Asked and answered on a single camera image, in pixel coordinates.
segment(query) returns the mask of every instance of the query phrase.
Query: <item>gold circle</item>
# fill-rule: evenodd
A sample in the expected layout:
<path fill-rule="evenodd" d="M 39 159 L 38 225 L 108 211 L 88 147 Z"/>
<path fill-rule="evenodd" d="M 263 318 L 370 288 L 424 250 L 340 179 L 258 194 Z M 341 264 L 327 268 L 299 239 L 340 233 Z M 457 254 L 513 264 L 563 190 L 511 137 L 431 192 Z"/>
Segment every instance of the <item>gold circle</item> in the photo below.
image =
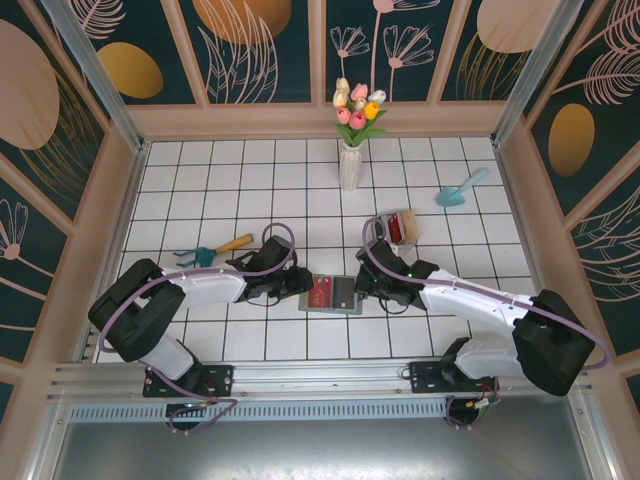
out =
<path fill-rule="evenodd" d="M 102 47 L 98 57 L 120 93 L 144 99 L 162 90 L 160 67 L 141 48 L 130 43 L 114 42 Z"/>
<path fill-rule="evenodd" d="M 533 49 L 558 0 L 483 0 L 478 37 L 490 50 L 522 53 Z"/>
<path fill-rule="evenodd" d="M 595 135 L 596 125 L 586 107 L 577 103 L 562 107 L 549 134 L 549 161 L 558 175 L 570 177 L 582 168 Z"/>
<path fill-rule="evenodd" d="M 258 43 L 260 37 L 250 34 L 245 3 L 256 22 L 261 18 L 274 38 L 291 18 L 291 0 L 193 0 L 198 16 L 217 37 L 236 44 Z"/>
<path fill-rule="evenodd" d="M 29 35 L 0 20 L 0 138 L 35 150 L 58 124 L 60 94 L 56 72 Z"/>

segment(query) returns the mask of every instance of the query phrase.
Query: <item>flower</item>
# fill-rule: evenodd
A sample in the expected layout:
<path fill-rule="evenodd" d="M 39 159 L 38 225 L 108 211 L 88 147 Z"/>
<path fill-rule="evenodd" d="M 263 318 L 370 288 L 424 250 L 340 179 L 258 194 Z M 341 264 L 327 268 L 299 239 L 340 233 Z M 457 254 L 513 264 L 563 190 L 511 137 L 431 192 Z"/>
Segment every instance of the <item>flower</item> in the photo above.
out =
<path fill-rule="evenodd" d="M 333 94 L 333 106 L 335 108 L 345 107 L 347 105 L 348 92 L 344 90 L 336 90 Z"/>
<path fill-rule="evenodd" d="M 351 90 L 351 100 L 357 102 L 360 97 L 367 98 L 367 92 L 369 89 L 365 83 L 358 83 L 353 90 Z"/>
<path fill-rule="evenodd" d="M 373 6 L 379 13 L 391 13 L 394 10 L 422 10 L 435 7 L 440 0 L 373 0 Z"/>
<path fill-rule="evenodd" d="M 351 114 L 351 118 L 349 119 L 349 126 L 354 130 L 360 130 L 364 127 L 364 124 L 367 123 L 367 119 L 364 116 L 364 113 L 361 111 L 356 111 Z"/>
<path fill-rule="evenodd" d="M 364 106 L 367 104 L 367 99 L 364 97 L 360 97 L 356 100 L 356 104 L 353 106 L 354 110 L 362 110 Z"/>
<path fill-rule="evenodd" d="M 349 123 L 349 119 L 351 118 L 351 112 L 348 108 L 340 107 L 338 109 L 338 122 L 342 125 L 346 125 Z"/>
<path fill-rule="evenodd" d="M 412 67 L 433 61 L 433 50 L 427 50 L 431 39 L 429 27 L 407 27 L 398 38 L 398 26 L 384 29 L 384 48 L 391 68 Z"/>
<path fill-rule="evenodd" d="M 351 91 L 351 88 L 349 87 L 349 82 L 347 81 L 346 78 L 338 78 L 336 80 L 336 90 L 344 90 L 345 92 L 349 93 L 349 91 Z"/>
<path fill-rule="evenodd" d="M 344 29 L 344 33 L 340 27 L 335 27 L 329 32 L 333 46 L 340 58 L 354 57 L 369 52 L 369 44 L 364 43 L 366 37 L 362 33 L 362 27 L 347 27 Z"/>
<path fill-rule="evenodd" d="M 382 105 L 386 99 L 387 94 L 384 93 L 384 90 L 376 90 L 367 98 L 370 102 L 378 102 L 378 106 Z"/>
<path fill-rule="evenodd" d="M 369 102 L 364 107 L 364 116 L 367 117 L 367 120 L 373 120 L 378 116 L 378 112 L 380 111 L 380 105 L 378 102 Z"/>
<path fill-rule="evenodd" d="M 0 200 L 0 258 L 15 260 L 20 255 L 20 243 L 27 228 L 29 210 L 16 202 L 14 213 L 6 199 Z"/>

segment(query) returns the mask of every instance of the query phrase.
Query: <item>artificial flower bouquet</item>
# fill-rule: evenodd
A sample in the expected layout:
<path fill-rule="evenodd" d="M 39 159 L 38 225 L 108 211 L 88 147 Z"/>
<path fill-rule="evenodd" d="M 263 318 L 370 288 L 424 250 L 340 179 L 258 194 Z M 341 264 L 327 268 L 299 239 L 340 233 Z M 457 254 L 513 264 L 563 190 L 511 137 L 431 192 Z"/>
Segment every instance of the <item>artificial flower bouquet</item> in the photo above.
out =
<path fill-rule="evenodd" d="M 346 78 L 336 81 L 333 106 L 337 109 L 338 121 L 334 122 L 333 126 L 344 137 L 344 142 L 349 147 L 358 147 L 364 140 L 385 132 L 381 128 L 373 128 L 373 125 L 387 113 L 386 110 L 380 110 L 387 94 L 382 90 L 376 90 L 367 97 L 367 93 L 368 87 L 365 84 L 358 83 L 350 90 Z"/>

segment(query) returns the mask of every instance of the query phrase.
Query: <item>wall decoration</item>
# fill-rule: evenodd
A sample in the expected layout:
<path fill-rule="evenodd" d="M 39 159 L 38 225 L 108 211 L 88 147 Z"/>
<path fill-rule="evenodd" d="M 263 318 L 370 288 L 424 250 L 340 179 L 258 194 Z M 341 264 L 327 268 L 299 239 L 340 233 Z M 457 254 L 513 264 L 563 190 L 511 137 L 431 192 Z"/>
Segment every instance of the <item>wall decoration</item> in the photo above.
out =
<path fill-rule="evenodd" d="M 616 353 L 640 348 L 640 169 L 571 233 Z"/>
<path fill-rule="evenodd" d="M 69 5 L 127 105 L 195 103 L 160 1 L 69 0 Z"/>
<path fill-rule="evenodd" d="M 636 405 L 638 414 L 640 414 L 640 373 L 627 377 L 626 380 L 633 403 Z"/>
<path fill-rule="evenodd" d="M 389 101 L 425 101 L 451 2 L 440 0 L 327 0 L 325 100 L 347 77 Z"/>
<path fill-rule="evenodd" d="M 0 356 L 22 362 L 67 237 L 0 179 Z"/>
<path fill-rule="evenodd" d="M 553 57 L 553 60 L 551 60 L 551 62 L 549 63 L 549 66 L 547 67 L 547 70 L 544 72 L 544 75 L 540 79 L 540 82 L 538 83 L 538 86 L 536 87 L 536 89 L 534 90 L 533 94 L 531 95 L 531 98 L 527 102 L 527 105 L 524 107 L 524 115 L 525 115 L 525 117 L 529 116 L 529 112 L 531 112 L 531 109 L 533 108 L 533 106 L 538 101 L 538 98 L 540 97 L 540 94 L 542 93 L 542 90 L 547 85 L 547 80 L 549 79 L 549 76 L 551 75 L 551 73 L 558 66 L 558 63 L 562 59 L 562 56 L 564 55 L 565 51 L 567 50 L 567 47 L 569 46 L 569 44 L 573 40 L 573 37 L 575 36 L 576 32 L 578 31 L 578 29 L 582 25 L 582 22 L 584 22 L 584 19 L 587 16 L 587 13 L 589 13 L 589 10 L 593 6 L 593 2 L 594 2 L 594 0 L 584 0 L 584 2 L 582 3 L 582 6 L 580 7 L 580 11 L 578 12 L 578 15 L 577 15 L 575 21 L 571 22 L 571 25 L 567 26 L 567 29 L 569 30 L 569 33 L 565 36 L 564 41 L 562 42 L 562 44 L 560 45 L 560 48 L 556 52 L 556 55 Z"/>
<path fill-rule="evenodd" d="M 13 393 L 13 385 L 10 383 L 0 382 L 0 425 L 2 419 L 9 406 L 9 400 L 11 399 L 11 393 Z"/>
<path fill-rule="evenodd" d="M 104 132 L 29 18 L 0 12 L 0 157 L 74 218 Z"/>
<path fill-rule="evenodd" d="M 180 0 L 209 102 L 311 101 L 306 0 Z"/>
<path fill-rule="evenodd" d="M 557 2 L 473 0 L 442 100 L 506 100 Z"/>
<path fill-rule="evenodd" d="M 639 86 L 640 0 L 615 0 L 531 128 L 565 214 L 640 140 Z"/>

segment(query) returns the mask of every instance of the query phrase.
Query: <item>pink tulip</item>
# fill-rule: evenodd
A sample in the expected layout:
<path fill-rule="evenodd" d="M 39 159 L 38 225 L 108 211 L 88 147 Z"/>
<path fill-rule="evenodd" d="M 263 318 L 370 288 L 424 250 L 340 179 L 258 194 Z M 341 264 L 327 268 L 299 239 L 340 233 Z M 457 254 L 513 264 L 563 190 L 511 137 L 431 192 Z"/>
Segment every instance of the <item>pink tulip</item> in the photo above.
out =
<path fill-rule="evenodd" d="M 357 84 L 355 87 L 353 87 L 353 90 L 351 90 L 351 100 L 355 102 L 360 97 L 367 98 L 368 91 L 369 89 L 367 88 L 367 85 L 365 83 Z"/>
<path fill-rule="evenodd" d="M 360 130 L 362 127 L 364 127 L 365 123 L 367 123 L 367 118 L 360 110 L 351 114 L 351 118 L 349 119 L 349 126 L 354 130 Z"/>
<path fill-rule="evenodd" d="M 342 125 L 346 125 L 349 123 L 349 118 L 351 118 L 351 112 L 348 108 L 341 107 L 338 109 L 338 122 Z"/>

